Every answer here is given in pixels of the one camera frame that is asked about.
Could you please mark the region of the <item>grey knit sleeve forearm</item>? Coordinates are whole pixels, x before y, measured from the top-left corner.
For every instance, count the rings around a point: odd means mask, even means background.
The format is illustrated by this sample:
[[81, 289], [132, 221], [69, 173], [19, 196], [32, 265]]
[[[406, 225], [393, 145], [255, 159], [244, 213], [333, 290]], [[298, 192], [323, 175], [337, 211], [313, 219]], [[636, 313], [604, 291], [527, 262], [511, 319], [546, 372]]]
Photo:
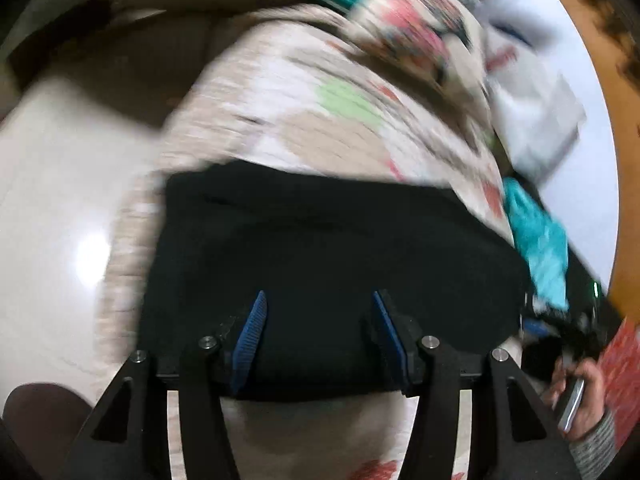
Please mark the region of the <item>grey knit sleeve forearm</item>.
[[582, 480], [596, 480], [616, 456], [615, 420], [606, 408], [600, 422], [568, 445]]

